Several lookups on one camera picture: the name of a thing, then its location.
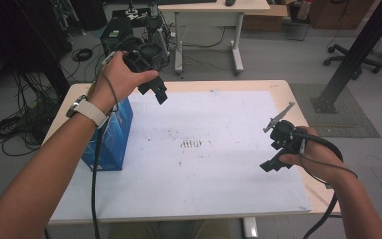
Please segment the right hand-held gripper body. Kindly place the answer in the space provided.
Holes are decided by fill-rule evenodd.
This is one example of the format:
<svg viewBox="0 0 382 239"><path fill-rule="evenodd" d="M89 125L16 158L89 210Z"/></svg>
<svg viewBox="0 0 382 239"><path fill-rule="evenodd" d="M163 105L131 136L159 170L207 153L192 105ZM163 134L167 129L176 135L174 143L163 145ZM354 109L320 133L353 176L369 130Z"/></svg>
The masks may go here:
<svg viewBox="0 0 382 239"><path fill-rule="evenodd" d="M271 133L274 132L280 135L280 139L273 141L271 144L271 147L275 149L279 155L300 154L304 153L305 150L306 140L298 136L299 133L303 133L303 130L297 129L291 122L283 120L283 117L294 105L295 102L290 102L288 106L276 116L270 118L270 122L263 129L264 133L270 131Z"/></svg>

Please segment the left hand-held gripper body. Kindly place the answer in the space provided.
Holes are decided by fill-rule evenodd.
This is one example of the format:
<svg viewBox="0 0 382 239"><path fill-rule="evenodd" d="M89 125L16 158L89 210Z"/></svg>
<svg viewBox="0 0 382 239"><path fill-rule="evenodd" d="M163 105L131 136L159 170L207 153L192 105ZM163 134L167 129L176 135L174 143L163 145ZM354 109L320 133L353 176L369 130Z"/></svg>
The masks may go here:
<svg viewBox="0 0 382 239"><path fill-rule="evenodd" d="M132 50L128 52L123 58L128 67L135 73L142 73L152 69L148 61L140 54L138 50ZM143 83L142 85L150 86L150 89L154 92L156 91L157 87L165 88L164 83L159 76L154 77L152 80Z"/></svg>

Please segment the blue cardboard box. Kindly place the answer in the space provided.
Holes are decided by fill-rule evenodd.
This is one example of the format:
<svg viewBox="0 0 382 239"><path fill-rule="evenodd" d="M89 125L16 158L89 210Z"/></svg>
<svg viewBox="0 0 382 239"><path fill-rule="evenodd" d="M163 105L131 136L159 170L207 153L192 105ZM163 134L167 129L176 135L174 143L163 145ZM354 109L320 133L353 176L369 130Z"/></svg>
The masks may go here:
<svg viewBox="0 0 382 239"><path fill-rule="evenodd" d="M126 98L117 105L108 120L101 141L98 170L122 170L132 120L133 110L129 98Z"/></svg>

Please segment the person's left hand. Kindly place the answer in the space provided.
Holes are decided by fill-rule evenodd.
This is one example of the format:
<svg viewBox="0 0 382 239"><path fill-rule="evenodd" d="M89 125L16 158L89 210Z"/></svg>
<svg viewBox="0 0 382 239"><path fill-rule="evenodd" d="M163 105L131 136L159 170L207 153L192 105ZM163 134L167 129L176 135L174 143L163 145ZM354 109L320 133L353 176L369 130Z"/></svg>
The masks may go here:
<svg viewBox="0 0 382 239"><path fill-rule="evenodd" d="M128 97L139 85L159 76L156 70L133 72L124 62L125 52L117 51L102 67L95 89L88 97L90 103L106 114L116 103Z"/></svg>

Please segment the person's right hand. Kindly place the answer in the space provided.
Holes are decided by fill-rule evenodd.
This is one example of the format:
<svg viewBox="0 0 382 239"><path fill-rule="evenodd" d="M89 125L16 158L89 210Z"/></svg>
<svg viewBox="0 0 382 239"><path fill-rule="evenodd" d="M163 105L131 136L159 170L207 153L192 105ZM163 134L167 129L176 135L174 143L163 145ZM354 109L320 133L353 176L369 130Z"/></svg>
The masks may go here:
<svg viewBox="0 0 382 239"><path fill-rule="evenodd" d="M302 167L309 174L334 185L348 167L326 146L309 141L302 155L284 154L280 162Z"/></svg>

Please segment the open computer case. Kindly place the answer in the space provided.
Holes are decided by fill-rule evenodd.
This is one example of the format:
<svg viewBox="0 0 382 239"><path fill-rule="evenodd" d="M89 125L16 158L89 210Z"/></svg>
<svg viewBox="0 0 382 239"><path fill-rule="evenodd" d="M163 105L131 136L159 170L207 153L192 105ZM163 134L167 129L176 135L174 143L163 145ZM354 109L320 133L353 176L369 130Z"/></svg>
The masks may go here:
<svg viewBox="0 0 382 239"><path fill-rule="evenodd" d="M145 27L147 29L148 41L159 48L160 57L156 66L159 69L163 69L170 62L170 52L166 44L166 34L161 16L147 17Z"/></svg>

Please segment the black computer tower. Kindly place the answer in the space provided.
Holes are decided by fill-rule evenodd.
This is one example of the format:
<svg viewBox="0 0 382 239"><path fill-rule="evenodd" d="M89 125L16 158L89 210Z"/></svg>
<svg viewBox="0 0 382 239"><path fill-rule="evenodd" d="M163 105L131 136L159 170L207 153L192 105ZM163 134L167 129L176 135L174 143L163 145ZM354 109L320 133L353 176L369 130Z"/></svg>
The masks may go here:
<svg viewBox="0 0 382 239"><path fill-rule="evenodd" d="M100 37L104 53L131 52L135 47L132 23L128 17L113 17Z"/></svg>

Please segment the wristwatch with white band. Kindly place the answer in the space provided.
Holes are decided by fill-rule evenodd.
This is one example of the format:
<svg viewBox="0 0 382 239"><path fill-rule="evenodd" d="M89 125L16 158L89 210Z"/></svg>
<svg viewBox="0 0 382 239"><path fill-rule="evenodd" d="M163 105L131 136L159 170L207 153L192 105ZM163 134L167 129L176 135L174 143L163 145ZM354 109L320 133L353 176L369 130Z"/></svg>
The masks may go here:
<svg viewBox="0 0 382 239"><path fill-rule="evenodd" d="M73 101L66 111L66 117L70 118L75 113L80 113L87 117L96 125L98 129L101 129L109 119L109 115L104 113L94 104L90 103L86 95L80 95Z"/></svg>

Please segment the white table leg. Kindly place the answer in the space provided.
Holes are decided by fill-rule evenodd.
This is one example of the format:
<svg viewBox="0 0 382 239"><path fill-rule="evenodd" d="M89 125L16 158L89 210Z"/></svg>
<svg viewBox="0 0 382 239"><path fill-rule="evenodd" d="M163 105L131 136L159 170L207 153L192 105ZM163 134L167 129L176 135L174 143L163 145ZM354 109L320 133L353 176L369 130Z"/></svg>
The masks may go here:
<svg viewBox="0 0 382 239"><path fill-rule="evenodd" d="M245 239L257 239L258 228L254 217L245 217L242 219L243 233Z"/></svg>

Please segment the white background desk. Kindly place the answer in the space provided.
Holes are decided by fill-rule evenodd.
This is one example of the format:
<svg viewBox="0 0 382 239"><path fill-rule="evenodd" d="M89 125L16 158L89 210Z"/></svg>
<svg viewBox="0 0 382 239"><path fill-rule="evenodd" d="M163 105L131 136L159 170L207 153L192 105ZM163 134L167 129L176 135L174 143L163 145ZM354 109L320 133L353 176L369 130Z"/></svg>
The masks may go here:
<svg viewBox="0 0 382 239"><path fill-rule="evenodd" d="M180 27L193 24L235 28L234 39L230 42L230 51L234 60L234 73L239 74L244 71L239 49L244 15L265 13L270 10L270 6L267 0L236 0L232 6L227 6L226 0L216 0L210 3L160 5L158 10L174 14L176 32L174 69L177 74L183 72L183 41L181 40L183 35L180 34Z"/></svg>

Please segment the black office chair base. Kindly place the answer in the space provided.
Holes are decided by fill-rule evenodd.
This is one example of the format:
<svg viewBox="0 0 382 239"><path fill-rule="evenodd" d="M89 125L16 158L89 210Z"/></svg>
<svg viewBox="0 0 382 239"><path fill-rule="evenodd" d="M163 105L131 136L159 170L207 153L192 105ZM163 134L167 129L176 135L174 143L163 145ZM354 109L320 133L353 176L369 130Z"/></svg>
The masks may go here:
<svg viewBox="0 0 382 239"><path fill-rule="evenodd" d="M335 51L340 52L341 55L340 56L332 56L332 53L334 53ZM342 47L339 44L334 44L332 46L329 46L327 48L327 52L330 54L330 56L323 61L324 66L329 66L333 61L343 62L346 59L354 60L354 57L352 56L350 51L348 49ZM377 74L382 69L382 63L381 62L369 59L368 57L364 57L361 60L357 60L357 62L358 62L358 66L354 70L354 73L352 75L353 80L357 79L363 73L363 70L361 67L362 64L367 64L369 66L372 66L371 72L374 74Z"/></svg>

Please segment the brown cardboard box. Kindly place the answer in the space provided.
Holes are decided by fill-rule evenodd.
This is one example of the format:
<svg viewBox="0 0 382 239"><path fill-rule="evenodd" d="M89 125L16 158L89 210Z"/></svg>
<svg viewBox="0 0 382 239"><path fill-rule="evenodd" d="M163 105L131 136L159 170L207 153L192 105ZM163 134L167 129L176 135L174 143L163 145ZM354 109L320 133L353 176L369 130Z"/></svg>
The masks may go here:
<svg viewBox="0 0 382 239"><path fill-rule="evenodd" d="M245 13L243 31L277 32L282 28L283 19L288 16L287 5L271 5L260 13Z"/></svg>

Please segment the dark cabinet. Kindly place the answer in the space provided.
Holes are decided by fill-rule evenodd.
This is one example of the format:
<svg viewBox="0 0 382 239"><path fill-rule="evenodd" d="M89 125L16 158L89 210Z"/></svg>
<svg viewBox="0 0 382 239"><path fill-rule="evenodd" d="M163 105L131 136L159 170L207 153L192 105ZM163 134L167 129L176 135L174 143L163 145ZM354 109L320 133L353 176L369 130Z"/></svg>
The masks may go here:
<svg viewBox="0 0 382 239"><path fill-rule="evenodd" d="M59 61L71 49L49 0L0 0L0 53L29 85L42 73L63 97L70 85Z"/></svg>

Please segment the brown wooden cabinet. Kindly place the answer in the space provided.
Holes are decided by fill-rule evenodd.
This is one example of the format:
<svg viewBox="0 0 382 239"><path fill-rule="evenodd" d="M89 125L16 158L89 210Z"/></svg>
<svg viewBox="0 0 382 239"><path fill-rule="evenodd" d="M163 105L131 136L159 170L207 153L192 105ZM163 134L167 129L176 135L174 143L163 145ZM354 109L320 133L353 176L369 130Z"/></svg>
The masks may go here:
<svg viewBox="0 0 382 239"><path fill-rule="evenodd" d="M315 29L356 29L375 0L312 0L308 12Z"/></svg>

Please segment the black metal post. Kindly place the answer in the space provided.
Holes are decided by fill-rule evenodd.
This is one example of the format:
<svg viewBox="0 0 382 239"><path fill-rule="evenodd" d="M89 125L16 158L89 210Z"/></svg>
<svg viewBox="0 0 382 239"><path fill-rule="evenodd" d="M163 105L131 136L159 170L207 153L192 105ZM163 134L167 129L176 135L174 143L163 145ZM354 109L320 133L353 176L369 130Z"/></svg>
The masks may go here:
<svg viewBox="0 0 382 239"><path fill-rule="evenodd" d="M367 57L381 37L382 0L349 49L354 60L346 59L341 62L321 94L316 98L310 99L313 109L317 113L334 114L337 112L334 103L351 80L354 70L358 66L357 60Z"/></svg>

